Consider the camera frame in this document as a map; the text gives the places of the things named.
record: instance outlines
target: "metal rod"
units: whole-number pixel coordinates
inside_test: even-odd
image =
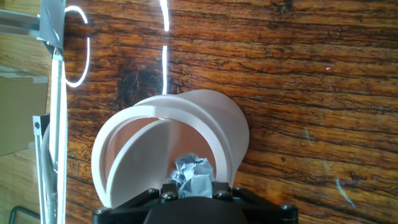
[[[20,21],[31,24],[38,24],[39,18],[37,16],[30,16],[18,12],[11,12],[0,9],[0,19],[10,19],[13,21]]]
[[[36,213],[36,212],[34,212],[34,211],[32,211],[32,210],[30,210],[28,208],[24,208],[24,207],[21,207],[21,206],[16,206],[16,207],[14,207],[11,210],[10,219],[8,221],[8,224],[14,224],[15,219],[17,217],[17,212],[18,211],[23,212],[23,213],[25,213],[27,215],[30,215],[30,216],[40,220],[40,215],[38,213]]]

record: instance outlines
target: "wooden table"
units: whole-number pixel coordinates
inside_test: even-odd
[[[93,141],[116,112],[162,93],[216,90],[250,127],[235,185],[298,206],[301,223],[398,222],[398,3],[69,0],[67,222],[102,204]]]

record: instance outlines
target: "curved white divider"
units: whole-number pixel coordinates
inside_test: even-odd
[[[232,185],[248,144],[247,121],[227,96],[211,90],[153,96],[118,112],[99,131],[91,156],[94,185],[105,207],[117,207],[161,187],[174,160],[188,152],[207,158],[216,181]],[[157,154],[141,154],[142,148]],[[153,162],[159,166],[150,169]]]

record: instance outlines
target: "white cylinder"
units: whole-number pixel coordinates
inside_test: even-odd
[[[148,182],[135,187],[136,182],[146,180],[146,176],[157,172],[165,164],[154,164],[150,170],[130,171],[130,182],[123,181],[125,192],[107,192],[108,175],[117,170],[114,164],[119,152],[128,150],[125,144],[132,136],[141,134],[140,129],[148,127],[159,119],[170,119],[169,133],[159,134],[156,141],[164,141],[165,146],[158,151],[167,151],[165,164],[170,167],[176,157],[187,152],[194,152],[200,157],[207,157],[215,170],[218,182],[228,182],[232,186],[236,171],[243,160],[249,144],[249,128],[243,112],[233,100],[211,90],[195,90],[178,95],[159,95],[142,100],[112,116],[100,129],[94,142],[91,156],[93,181],[100,200],[106,207],[117,207],[107,194],[123,194],[129,200],[149,188],[161,188],[166,176],[159,181]],[[134,160],[146,163],[145,158]]]

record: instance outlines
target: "white light arc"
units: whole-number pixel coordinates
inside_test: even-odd
[[[88,23],[87,17],[85,15],[85,13],[81,10],[80,7],[78,7],[78,6],[68,6],[65,9],[65,12],[69,12],[69,11],[79,12],[79,14],[83,18],[83,21],[85,22],[85,24]],[[72,88],[76,88],[76,87],[80,86],[83,83],[83,81],[86,78],[86,76],[87,76],[88,66],[89,65],[90,65],[90,38],[87,37],[87,58],[86,58],[86,65],[85,65],[85,69],[83,71],[83,74],[81,75],[80,79],[77,82],[75,82],[75,83],[68,81],[66,79],[66,77],[65,77],[65,82],[67,83],[67,85],[72,87]]]

